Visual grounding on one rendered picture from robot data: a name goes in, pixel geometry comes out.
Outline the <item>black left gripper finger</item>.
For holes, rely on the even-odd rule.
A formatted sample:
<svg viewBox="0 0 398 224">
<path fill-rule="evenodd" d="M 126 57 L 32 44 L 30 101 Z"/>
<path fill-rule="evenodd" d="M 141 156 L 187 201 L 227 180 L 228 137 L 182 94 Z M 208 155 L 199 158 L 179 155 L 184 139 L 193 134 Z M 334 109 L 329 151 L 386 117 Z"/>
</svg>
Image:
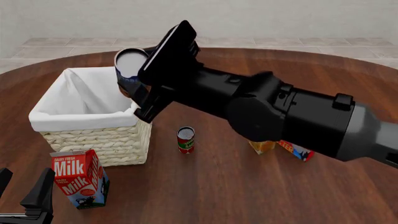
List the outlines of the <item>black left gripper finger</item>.
<svg viewBox="0 0 398 224">
<path fill-rule="evenodd" d="M 7 185 L 9 184 L 10 180 L 12 179 L 12 171 L 7 168 L 0 169 L 0 197 L 4 193 Z"/>
<path fill-rule="evenodd" d="M 43 170 L 38 181 L 30 192 L 22 199 L 20 205 L 25 210 L 41 210 L 42 212 L 52 212 L 52 190 L 55 172 L 47 167 Z"/>
</svg>

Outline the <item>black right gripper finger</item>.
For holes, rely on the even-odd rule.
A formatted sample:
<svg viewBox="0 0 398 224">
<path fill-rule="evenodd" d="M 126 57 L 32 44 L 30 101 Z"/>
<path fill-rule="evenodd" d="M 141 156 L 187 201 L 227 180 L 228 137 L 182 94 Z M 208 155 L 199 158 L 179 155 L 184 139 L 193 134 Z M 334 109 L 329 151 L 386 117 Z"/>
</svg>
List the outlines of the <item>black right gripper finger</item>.
<svg viewBox="0 0 398 224">
<path fill-rule="evenodd" d="M 142 109 L 147 108 L 147 98 L 149 96 L 151 86 L 142 83 L 133 83 L 131 87 L 130 97 Z"/>
</svg>

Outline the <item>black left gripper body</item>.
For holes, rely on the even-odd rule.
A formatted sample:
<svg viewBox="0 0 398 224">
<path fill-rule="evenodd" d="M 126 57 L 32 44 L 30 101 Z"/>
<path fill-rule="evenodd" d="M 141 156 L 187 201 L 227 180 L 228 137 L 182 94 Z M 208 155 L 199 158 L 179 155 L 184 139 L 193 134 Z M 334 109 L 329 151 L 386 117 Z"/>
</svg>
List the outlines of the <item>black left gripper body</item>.
<svg viewBox="0 0 398 224">
<path fill-rule="evenodd" d="M 0 224 L 51 224 L 53 214 L 42 210 L 26 210 L 25 213 L 0 213 Z"/>
</svg>

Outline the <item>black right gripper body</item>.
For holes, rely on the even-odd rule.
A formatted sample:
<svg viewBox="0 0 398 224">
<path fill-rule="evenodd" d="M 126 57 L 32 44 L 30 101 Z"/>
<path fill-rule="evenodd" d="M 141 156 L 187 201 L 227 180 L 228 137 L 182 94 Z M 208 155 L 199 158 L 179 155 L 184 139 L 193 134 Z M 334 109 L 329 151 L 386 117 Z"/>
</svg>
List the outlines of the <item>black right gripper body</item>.
<svg viewBox="0 0 398 224">
<path fill-rule="evenodd" d="M 152 86 L 134 114 L 145 123 L 151 123 L 162 110 L 173 102 L 174 98 L 174 89 L 166 86 Z"/>
</svg>

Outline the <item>alphabet soup tin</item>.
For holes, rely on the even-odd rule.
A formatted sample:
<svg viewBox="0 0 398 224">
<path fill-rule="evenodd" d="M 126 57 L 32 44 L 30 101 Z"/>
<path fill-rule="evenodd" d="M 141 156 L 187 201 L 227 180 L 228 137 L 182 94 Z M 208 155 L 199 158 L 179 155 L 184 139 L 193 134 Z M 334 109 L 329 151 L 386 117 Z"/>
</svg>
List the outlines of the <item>alphabet soup tin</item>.
<svg viewBox="0 0 398 224">
<path fill-rule="evenodd" d="M 114 58 L 114 68 L 118 85 L 124 95 L 130 97 L 133 83 L 142 83 L 138 72 L 146 62 L 149 55 L 142 49 L 128 48 L 120 50 Z"/>
</svg>

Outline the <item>red tomato sauce tin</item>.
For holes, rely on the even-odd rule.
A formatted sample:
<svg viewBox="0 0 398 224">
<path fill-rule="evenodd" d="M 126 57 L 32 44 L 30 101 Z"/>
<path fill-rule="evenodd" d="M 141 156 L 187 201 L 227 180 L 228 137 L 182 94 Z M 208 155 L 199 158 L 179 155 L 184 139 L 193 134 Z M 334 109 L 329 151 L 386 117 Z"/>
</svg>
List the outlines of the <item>red tomato sauce tin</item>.
<svg viewBox="0 0 398 224">
<path fill-rule="evenodd" d="M 191 154 L 195 148 L 195 130 L 189 126 L 181 127 L 177 131 L 178 150 L 182 154 Z"/>
</svg>

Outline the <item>white cloth basket liner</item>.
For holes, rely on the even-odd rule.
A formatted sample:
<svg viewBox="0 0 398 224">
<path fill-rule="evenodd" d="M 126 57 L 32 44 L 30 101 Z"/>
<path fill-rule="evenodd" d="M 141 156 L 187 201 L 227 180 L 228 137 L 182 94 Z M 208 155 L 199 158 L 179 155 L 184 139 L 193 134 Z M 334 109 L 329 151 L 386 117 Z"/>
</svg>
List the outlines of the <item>white cloth basket liner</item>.
<svg viewBox="0 0 398 224">
<path fill-rule="evenodd" d="M 122 95 L 113 67 L 67 68 L 29 113 L 36 132 L 134 126 L 137 104 Z"/>
</svg>

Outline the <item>pale wicker basket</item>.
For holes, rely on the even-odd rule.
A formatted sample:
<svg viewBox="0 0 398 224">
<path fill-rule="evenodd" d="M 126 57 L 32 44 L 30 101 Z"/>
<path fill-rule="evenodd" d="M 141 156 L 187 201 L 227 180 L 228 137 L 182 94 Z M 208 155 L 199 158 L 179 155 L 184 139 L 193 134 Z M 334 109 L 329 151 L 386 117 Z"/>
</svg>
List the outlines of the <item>pale wicker basket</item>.
<svg viewBox="0 0 398 224">
<path fill-rule="evenodd" d="M 152 124 L 60 132 L 40 132 L 56 152 L 96 152 L 104 167 L 145 164 Z"/>
</svg>

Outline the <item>red and white milk carton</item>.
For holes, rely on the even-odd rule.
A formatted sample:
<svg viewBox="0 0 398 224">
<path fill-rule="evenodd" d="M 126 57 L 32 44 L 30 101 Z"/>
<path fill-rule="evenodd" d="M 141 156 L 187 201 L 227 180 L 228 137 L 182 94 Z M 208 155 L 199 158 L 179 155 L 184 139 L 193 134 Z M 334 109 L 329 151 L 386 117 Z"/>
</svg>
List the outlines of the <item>red and white milk carton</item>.
<svg viewBox="0 0 398 224">
<path fill-rule="evenodd" d="M 95 151 L 53 152 L 55 184 L 77 209 L 104 207 L 110 181 Z"/>
</svg>

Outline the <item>orange juice carton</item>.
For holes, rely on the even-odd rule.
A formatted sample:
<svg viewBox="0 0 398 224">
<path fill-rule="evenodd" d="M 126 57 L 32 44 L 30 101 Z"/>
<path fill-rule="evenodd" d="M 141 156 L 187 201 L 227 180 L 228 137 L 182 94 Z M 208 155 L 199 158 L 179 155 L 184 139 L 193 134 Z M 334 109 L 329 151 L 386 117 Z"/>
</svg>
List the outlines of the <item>orange juice carton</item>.
<svg viewBox="0 0 398 224">
<path fill-rule="evenodd" d="M 265 152 L 271 151 L 275 148 L 275 141 L 263 141 L 263 142 L 253 142 L 249 141 L 251 147 L 255 150 L 255 152 L 259 155 L 264 154 Z"/>
</svg>

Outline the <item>red and blue printed box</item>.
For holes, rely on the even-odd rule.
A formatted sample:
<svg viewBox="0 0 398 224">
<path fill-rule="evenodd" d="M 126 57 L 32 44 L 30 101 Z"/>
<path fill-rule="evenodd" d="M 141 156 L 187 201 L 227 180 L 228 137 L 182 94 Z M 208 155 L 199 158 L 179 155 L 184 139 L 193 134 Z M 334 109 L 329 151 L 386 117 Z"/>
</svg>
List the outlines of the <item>red and blue printed box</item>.
<svg viewBox="0 0 398 224">
<path fill-rule="evenodd" d="M 315 154 L 313 151 L 310 151 L 310 150 L 300 147 L 298 145 L 289 143 L 287 141 L 280 140 L 280 141 L 277 141 L 277 144 L 304 162 L 307 162 L 308 160 L 310 160 L 313 157 L 313 155 Z"/>
</svg>

